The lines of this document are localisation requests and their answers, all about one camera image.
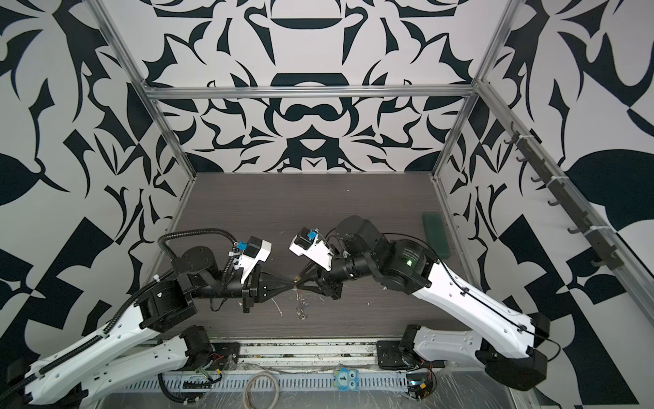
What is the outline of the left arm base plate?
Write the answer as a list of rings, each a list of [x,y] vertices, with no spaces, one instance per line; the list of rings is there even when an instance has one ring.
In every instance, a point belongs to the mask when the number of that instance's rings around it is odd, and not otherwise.
[[[201,367],[208,371],[228,370],[238,364],[240,347],[238,342],[212,343],[209,349],[190,352],[182,370],[192,371]]]

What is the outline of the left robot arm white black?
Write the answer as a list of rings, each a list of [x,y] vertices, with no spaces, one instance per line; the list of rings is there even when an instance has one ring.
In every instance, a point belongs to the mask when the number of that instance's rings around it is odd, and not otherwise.
[[[102,328],[30,365],[22,360],[12,364],[1,406],[81,407],[143,378],[208,366],[215,348],[200,325],[139,353],[129,350],[194,316],[194,296],[239,298],[248,312],[295,285],[292,279],[263,272],[260,261],[250,272],[232,273],[229,281],[226,276],[205,246],[173,258],[166,274],[129,298]]]

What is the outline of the metal keyring with keys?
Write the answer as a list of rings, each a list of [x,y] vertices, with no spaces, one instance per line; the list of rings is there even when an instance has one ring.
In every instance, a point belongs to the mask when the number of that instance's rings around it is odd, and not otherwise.
[[[299,281],[300,281],[300,277],[296,276],[296,278],[294,279],[295,282],[294,290],[296,292],[296,315],[298,317],[298,320],[306,320],[306,318],[308,318],[308,313],[306,312],[306,309],[308,308],[309,304],[304,295],[304,288],[302,287],[302,284],[299,284]]]

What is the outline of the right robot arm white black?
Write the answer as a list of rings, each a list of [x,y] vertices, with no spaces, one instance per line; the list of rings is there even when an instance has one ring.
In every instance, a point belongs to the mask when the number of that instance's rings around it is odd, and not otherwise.
[[[369,220],[350,216],[336,228],[332,247],[316,229],[303,228],[290,250],[310,263],[296,286],[339,299],[346,281],[371,277],[382,287],[429,303],[463,323],[464,331],[409,325],[400,354],[410,364],[454,363],[481,368],[498,383],[528,391],[546,380],[550,358],[538,348],[549,342],[550,320],[499,303],[462,277],[427,244],[396,233],[388,239]]]

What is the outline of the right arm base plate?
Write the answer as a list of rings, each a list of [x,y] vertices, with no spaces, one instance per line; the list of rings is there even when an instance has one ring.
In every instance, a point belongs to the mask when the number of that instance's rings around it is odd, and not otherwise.
[[[416,361],[400,349],[400,341],[376,342],[377,365],[385,371],[410,371],[418,368]]]

